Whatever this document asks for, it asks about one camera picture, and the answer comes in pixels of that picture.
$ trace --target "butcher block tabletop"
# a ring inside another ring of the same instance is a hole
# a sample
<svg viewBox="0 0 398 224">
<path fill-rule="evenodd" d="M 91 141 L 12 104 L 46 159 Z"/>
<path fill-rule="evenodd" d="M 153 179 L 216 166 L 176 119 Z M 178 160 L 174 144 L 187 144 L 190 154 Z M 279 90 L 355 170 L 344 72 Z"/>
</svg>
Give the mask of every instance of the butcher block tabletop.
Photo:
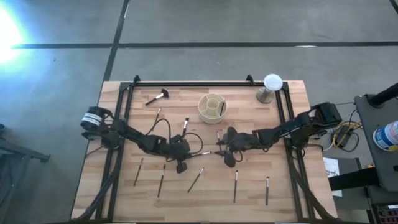
<svg viewBox="0 0 398 224">
<path fill-rule="evenodd" d="M 294 113 L 310 108 L 304 82 L 287 81 Z M 98 106 L 114 113 L 120 82 L 104 82 Z M 276 100 L 269 104 L 256 98 L 259 87 L 167 87 L 170 98 L 161 98 L 148 106 L 145 102 L 160 93 L 161 87 L 135 87 L 128 124 L 142 133 L 154 124 L 156 112 L 170 121 L 171 135 L 181 134 L 186 117 L 187 132 L 197 133 L 203 140 L 202 152 L 218 151 L 218 131 L 228 127 L 237 132 L 251 133 L 255 129 L 280 125 Z M 198 115 L 198 101 L 207 93 L 217 93 L 226 99 L 226 116 L 218 124 L 206 124 Z M 126 96 L 122 104 L 122 115 Z M 285 117 L 288 118 L 285 97 L 282 96 Z M 153 134 L 168 137 L 166 123 L 160 122 Z M 187 136 L 192 152 L 200 148 L 195 136 Z M 87 153 L 100 146 L 100 139 L 89 143 Z M 312 192 L 326 210 L 337 217 L 335 203 L 319 147 L 305 149 L 305 166 Z M 106 149 L 90 154 L 84 162 L 76 193 L 72 217 L 81 215 L 90 205 L 101 185 Z M 136 186 L 134 180 L 144 158 Z M 243 161 L 229 168 L 216 154 L 186 160 L 188 169 L 178 174 L 175 161 L 145 154 L 137 144 L 126 141 L 114 209 L 114 222 L 294 222 L 297 221 L 284 143 L 280 140 L 267 153 L 249 150 Z M 166 164 L 160 197 L 157 197 L 162 169 Z M 205 168 L 188 193 L 202 167 Z M 233 203 L 235 172 L 239 171 L 236 203 Z M 266 206 L 266 177 L 269 176 L 269 202 Z M 108 212 L 110 190 L 105 199 L 103 216 Z M 304 216 L 307 217 L 304 195 L 300 190 Z"/>
</svg>

